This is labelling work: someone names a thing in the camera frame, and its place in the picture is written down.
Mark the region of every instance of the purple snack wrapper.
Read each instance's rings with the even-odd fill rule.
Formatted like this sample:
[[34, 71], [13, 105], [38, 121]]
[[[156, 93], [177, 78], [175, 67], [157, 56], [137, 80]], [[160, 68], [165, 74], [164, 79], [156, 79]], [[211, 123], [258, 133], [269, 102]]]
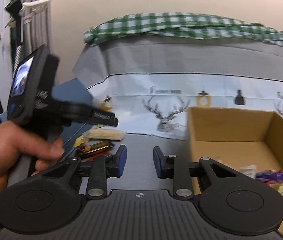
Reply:
[[261, 171], [256, 173], [255, 179], [262, 183], [279, 184], [283, 182], [283, 171]]

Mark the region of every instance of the white clip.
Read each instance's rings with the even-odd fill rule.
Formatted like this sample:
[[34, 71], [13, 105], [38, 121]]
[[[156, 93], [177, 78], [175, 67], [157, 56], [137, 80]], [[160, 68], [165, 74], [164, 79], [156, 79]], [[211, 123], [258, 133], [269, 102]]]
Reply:
[[[37, 0], [37, 1], [33, 1], [33, 2], [22, 3], [22, 9], [19, 12], [20, 16], [22, 16], [24, 14], [26, 9], [31, 9], [33, 7], [42, 6], [41, 8], [34, 8], [31, 11], [31, 13], [24, 16], [23, 24], [27, 24], [27, 23], [31, 22], [31, 18], [33, 16], [35, 16], [36, 14], [39, 14], [39, 13], [43, 12], [44, 10], [46, 10], [46, 8], [48, 7], [48, 5], [51, 1], [53, 1], [53, 0]], [[5, 25], [5, 28], [8, 27], [8, 26], [11, 27], [11, 28], [16, 26], [16, 22], [15, 22], [15, 19], [13, 17], [10, 17], [9, 21]]]

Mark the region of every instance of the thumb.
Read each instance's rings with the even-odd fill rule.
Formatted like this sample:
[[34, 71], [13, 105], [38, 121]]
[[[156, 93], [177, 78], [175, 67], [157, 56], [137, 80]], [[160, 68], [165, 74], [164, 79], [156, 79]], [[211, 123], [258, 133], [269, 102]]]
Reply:
[[58, 159], [64, 153], [64, 150], [58, 144], [50, 145], [38, 135], [21, 128], [18, 136], [15, 136], [11, 143], [20, 153], [35, 156], [38, 159]]

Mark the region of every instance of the silver bolt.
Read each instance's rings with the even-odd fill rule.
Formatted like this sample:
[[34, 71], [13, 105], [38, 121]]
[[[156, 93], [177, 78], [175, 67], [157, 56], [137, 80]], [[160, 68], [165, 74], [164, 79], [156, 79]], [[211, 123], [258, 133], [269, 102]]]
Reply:
[[92, 188], [88, 190], [88, 195], [92, 197], [99, 197], [104, 194], [104, 191], [100, 188]]
[[189, 197], [192, 194], [192, 192], [189, 189], [180, 188], [176, 191], [176, 194], [179, 195], [180, 197]]

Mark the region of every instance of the gingham fabric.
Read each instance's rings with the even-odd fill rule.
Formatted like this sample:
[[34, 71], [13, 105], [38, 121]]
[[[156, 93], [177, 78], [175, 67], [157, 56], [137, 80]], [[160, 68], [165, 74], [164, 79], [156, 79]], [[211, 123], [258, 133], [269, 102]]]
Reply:
[[283, 46], [283, 32], [231, 18], [193, 13], [142, 13], [114, 18], [84, 33], [84, 41], [100, 44], [130, 35], [190, 39], [245, 38]]

